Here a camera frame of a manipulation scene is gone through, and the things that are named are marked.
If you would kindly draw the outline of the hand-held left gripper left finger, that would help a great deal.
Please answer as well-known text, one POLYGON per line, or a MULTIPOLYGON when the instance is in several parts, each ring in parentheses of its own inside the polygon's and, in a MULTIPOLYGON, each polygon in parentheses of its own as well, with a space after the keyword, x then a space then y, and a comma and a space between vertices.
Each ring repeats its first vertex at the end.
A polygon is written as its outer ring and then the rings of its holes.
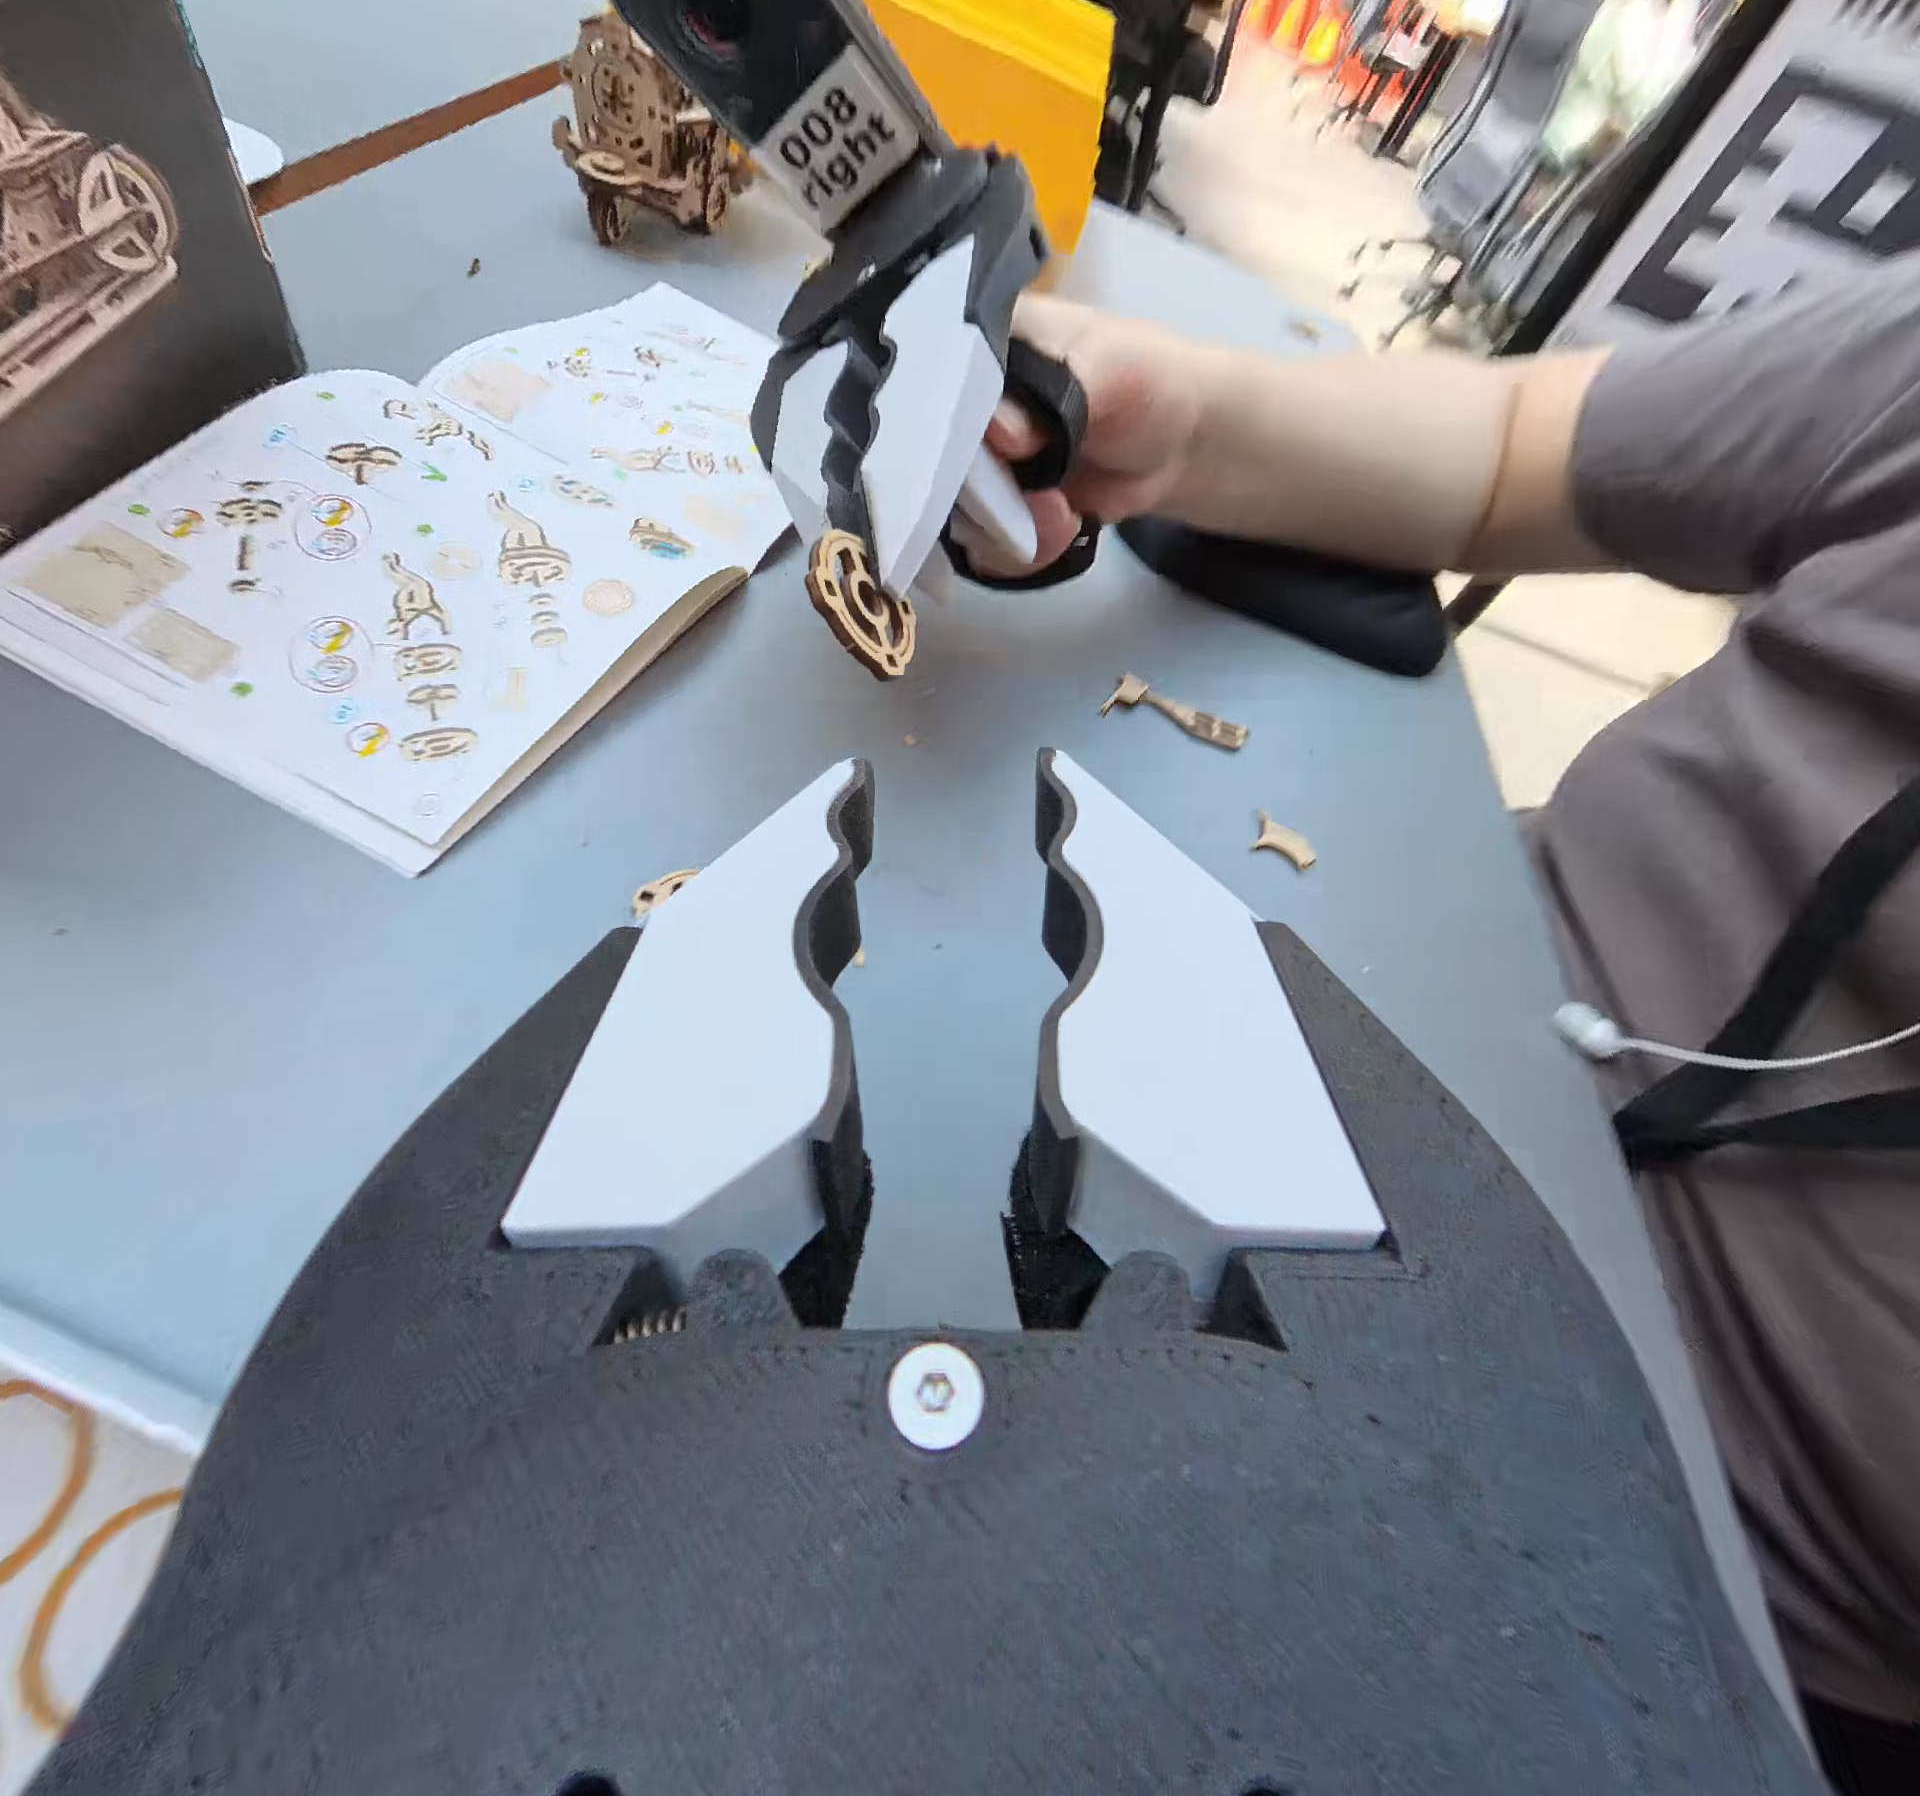
POLYGON ((637 1250, 676 1287, 726 1252, 847 1294, 874 1213, 853 1021, 874 767, 831 764, 639 929, 504 1211, 515 1250, 637 1250))

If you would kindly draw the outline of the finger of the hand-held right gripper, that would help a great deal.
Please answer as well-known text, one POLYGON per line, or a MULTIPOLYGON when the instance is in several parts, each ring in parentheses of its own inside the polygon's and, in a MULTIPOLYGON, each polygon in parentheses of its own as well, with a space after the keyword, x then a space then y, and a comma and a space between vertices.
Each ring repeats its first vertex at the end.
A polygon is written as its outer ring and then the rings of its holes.
POLYGON ((968 317, 973 265, 973 243, 948 247, 880 322, 891 365, 860 484, 874 571, 895 599, 909 594, 930 559, 1001 401, 1001 365, 968 317))
POLYGON ((860 332, 779 346, 751 409, 756 450, 796 530, 875 540, 866 464, 879 432, 879 359, 860 332))

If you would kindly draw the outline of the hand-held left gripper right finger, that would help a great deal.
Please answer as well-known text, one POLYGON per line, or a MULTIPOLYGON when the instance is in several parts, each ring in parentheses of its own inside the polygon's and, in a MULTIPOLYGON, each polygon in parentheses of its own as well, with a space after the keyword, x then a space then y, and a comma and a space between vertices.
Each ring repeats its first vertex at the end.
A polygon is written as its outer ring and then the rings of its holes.
POLYGON ((1037 755, 1043 1017, 1031 1229, 1172 1258, 1368 1254, 1388 1217, 1254 911, 1070 752, 1037 755))

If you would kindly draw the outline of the wooden ring disc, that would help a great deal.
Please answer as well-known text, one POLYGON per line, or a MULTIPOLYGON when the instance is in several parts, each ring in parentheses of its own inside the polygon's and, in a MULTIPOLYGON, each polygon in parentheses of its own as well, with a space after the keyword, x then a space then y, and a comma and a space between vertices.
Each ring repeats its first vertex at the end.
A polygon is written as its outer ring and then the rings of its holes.
POLYGON ((815 537, 803 589, 836 641, 875 681, 901 681, 919 646, 909 599, 879 581, 869 548, 849 530, 815 537))

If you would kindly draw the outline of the person's right forearm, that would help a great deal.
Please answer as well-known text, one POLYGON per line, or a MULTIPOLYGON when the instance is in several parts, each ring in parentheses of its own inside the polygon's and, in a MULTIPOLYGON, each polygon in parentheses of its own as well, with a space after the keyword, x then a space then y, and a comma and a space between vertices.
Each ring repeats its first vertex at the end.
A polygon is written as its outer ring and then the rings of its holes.
POLYGON ((1890 265, 1620 347, 1228 365, 1160 507, 1406 571, 1756 594, 1915 517, 1915 299, 1890 265))

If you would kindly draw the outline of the wooden model assembly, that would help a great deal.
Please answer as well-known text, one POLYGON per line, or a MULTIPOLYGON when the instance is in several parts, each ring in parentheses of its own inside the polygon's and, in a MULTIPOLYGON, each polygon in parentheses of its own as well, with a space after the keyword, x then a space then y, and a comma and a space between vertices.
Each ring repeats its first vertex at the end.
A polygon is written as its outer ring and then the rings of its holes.
POLYGON ((716 234, 756 178, 745 153, 710 109, 610 7, 581 19, 562 59, 572 113, 552 144, 578 178, 602 247, 634 214, 656 212, 687 234, 716 234))

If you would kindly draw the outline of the dark model kit box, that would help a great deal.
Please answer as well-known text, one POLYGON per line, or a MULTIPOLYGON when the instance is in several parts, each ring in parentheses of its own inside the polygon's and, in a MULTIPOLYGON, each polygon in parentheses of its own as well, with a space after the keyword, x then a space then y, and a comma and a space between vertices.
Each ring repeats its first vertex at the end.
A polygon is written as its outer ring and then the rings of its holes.
POLYGON ((2 0, 2 546, 304 375, 178 0, 2 0))

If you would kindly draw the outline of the person's right hand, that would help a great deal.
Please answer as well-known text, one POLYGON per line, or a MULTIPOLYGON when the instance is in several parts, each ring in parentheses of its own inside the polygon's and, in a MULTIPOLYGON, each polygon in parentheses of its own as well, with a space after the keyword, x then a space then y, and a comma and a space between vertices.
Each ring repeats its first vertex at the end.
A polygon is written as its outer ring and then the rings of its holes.
POLYGON ((1149 513, 1201 523, 1212 513, 1201 450, 1212 349, 1049 294, 1019 302, 1014 332, 1071 369, 1088 399, 1088 430, 1065 484, 1029 495, 1036 561, 1019 564, 970 517, 955 517, 968 571, 991 583, 1032 581, 1067 559, 1088 523, 1149 513))

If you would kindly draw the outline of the yellow plastic bin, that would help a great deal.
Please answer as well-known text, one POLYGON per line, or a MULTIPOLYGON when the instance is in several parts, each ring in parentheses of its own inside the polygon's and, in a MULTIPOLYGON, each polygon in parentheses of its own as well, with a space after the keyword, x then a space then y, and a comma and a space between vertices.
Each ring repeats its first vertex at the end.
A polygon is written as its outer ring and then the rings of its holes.
POLYGON ((1088 0, 865 0, 933 117, 1020 159, 1058 270, 1096 201, 1117 21, 1088 0))

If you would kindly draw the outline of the adjacent grey table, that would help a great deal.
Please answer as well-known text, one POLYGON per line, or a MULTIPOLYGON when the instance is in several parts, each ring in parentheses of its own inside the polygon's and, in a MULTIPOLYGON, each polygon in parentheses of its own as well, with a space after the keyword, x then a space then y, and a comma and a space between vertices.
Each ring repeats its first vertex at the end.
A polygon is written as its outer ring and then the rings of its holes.
POLYGON ((603 0, 181 0, 223 119, 309 159, 572 52, 603 0))

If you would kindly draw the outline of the instruction booklet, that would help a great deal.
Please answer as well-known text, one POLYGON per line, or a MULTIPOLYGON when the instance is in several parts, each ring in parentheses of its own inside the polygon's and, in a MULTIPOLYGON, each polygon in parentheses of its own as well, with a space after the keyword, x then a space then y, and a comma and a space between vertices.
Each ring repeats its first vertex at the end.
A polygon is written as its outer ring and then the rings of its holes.
POLYGON ((6 657, 399 875, 789 530, 774 340, 656 282, 250 401, 6 559, 6 657))

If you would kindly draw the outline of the long wooden key piece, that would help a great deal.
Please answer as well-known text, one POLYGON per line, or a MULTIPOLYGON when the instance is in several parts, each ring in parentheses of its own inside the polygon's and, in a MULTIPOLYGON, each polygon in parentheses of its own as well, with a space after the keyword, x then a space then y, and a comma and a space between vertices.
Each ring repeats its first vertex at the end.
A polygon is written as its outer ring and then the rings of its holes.
POLYGON ((1181 699, 1169 696, 1149 681, 1126 672, 1117 681, 1115 690, 1102 699, 1097 706, 1101 717, 1112 717, 1117 710, 1136 711, 1152 710, 1176 729, 1181 729, 1190 740, 1196 740, 1206 748, 1224 749, 1224 752, 1240 752, 1248 748, 1251 729, 1214 711, 1200 710, 1194 704, 1185 704, 1181 699))

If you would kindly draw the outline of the person's torso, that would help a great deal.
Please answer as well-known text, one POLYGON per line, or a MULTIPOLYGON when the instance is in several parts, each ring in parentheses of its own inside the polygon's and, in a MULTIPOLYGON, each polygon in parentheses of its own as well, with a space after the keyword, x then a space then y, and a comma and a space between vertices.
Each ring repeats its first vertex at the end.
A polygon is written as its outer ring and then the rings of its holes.
MULTIPOLYGON (((1708 1046, 1914 778, 1915 599, 1755 606, 1529 821, 1574 992, 1708 1046)), ((1915 1150, 1735 1145, 1641 1199, 1828 1775, 1915 1792, 1915 1150)))

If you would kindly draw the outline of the white cardboard tray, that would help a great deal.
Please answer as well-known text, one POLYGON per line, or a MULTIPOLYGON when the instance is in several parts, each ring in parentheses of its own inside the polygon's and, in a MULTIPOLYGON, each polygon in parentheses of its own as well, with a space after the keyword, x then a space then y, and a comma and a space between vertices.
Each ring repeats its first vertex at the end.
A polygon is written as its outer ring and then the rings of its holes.
MULTIPOLYGON (((6 1307, 2 1382, 8 1376, 37 1380, 84 1404, 96 1428, 82 1502, 51 1549, 12 1584, 2 1584, 2 1792, 12 1793, 28 1792, 64 1733, 40 1729, 17 1687, 20 1653, 49 1582, 113 1511, 157 1491, 186 1491, 201 1446, 195 1433, 209 1410, 199 1399, 117 1365, 17 1307, 6 1307)), ((59 1416, 34 1402, 2 1404, 2 1558, 54 1499, 65 1455, 59 1416)), ((46 1670, 77 1713, 148 1597, 177 1516, 133 1524, 72 1586, 46 1649, 46 1670)))

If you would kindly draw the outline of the black white marker board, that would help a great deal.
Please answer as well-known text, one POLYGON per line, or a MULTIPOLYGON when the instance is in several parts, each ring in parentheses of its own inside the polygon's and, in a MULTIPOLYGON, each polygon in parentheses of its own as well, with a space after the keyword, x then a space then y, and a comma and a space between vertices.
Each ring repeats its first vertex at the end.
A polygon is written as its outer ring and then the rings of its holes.
POLYGON ((1668 107, 1529 225, 1501 355, 1914 272, 1919 0, 1743 0, 1668 107))

